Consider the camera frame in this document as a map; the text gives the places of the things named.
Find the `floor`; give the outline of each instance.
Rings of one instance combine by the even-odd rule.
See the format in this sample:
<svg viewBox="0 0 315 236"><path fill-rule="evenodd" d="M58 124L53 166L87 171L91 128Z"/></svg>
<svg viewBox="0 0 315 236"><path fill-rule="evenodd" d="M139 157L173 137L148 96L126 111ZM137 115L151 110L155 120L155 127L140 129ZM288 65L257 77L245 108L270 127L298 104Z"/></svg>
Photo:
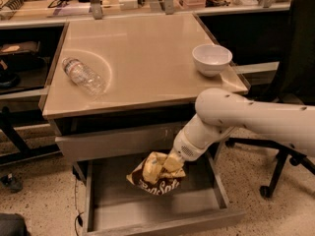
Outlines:
<svg viewBox="0 0 315 236"><path fill-rule="evenodd" d="M53 141L48 127L19 132L30 146ZM255 137L242 129L233 135ZM2 153L10 152L10 143L5 137L0 138ZM217 169L229 207L246 214L235 226L186 236L314 235L315 178L305 168L287 163L273 198L265 200L259 194L259 187L269 183L275 154L263 148L224 147ZM0 167L0 176L9 173L23 183L23 190L11 193L8 187L0 185L0 212L21 214L31 236L75 236L76 230L80 235L82 228L78 223L75 225L75 218L85 210L86 188L76 180L72 166L62 154Z"/></svg>

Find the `white bowl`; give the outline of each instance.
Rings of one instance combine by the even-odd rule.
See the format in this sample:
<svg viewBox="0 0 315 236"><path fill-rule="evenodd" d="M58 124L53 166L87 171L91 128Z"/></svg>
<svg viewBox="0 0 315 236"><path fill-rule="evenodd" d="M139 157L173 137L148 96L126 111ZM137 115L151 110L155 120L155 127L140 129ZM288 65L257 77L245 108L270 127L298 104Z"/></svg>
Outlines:
<svg viewBox="0 0 315 236"><path fill-rule="evenodd" d="M220 45L202 44L193 49L193 59L197 70L212 77L228 67L232 53Z"/></svg>

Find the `office chair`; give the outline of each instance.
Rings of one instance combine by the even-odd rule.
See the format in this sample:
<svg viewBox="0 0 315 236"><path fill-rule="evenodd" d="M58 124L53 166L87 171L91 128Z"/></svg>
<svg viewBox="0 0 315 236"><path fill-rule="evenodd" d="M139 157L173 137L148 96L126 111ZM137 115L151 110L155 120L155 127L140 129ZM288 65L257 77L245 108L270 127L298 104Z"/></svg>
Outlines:
<svg viewBox="0 0 315 236"><path fill-rule="evenodd" d="M284 53L276 74L257 101L315 105L315 0L292 0L289 8L290 45ZM262 186L260 194L271 198L282 174L284 164L303 165L315 175L315 165L306 155L270 140L229 138L225 144L233 147L244 144L275 148L278 160L269 186Z"/></svg>

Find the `plastic bottle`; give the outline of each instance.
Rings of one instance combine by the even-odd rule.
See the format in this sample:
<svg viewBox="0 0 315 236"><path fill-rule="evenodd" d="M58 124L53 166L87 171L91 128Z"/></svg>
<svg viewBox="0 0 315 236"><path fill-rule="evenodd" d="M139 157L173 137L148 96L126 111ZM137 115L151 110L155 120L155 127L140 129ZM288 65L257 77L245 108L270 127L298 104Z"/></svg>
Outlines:
<svg viewBox="0 0 315 236"><path fill-rule="evenodd" d="M99 96L105 92L104 78L80 60L72 57L66 58L62 61L62 67L71 81L89 95Z"/></svg>

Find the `crumpled snack bag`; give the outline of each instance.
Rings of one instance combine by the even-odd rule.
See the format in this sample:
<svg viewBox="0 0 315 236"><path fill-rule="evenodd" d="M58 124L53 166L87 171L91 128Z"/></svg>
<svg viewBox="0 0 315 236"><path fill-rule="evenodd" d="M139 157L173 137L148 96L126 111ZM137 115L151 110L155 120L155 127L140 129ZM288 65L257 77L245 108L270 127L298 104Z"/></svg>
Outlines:
<svg viewBox="0 0 315 236"><path fill-rule="evenodd" d="M171 155L152 152L127 175L127 180L153 195L163 195L180 185L186 175L182 166Z"/></svg>

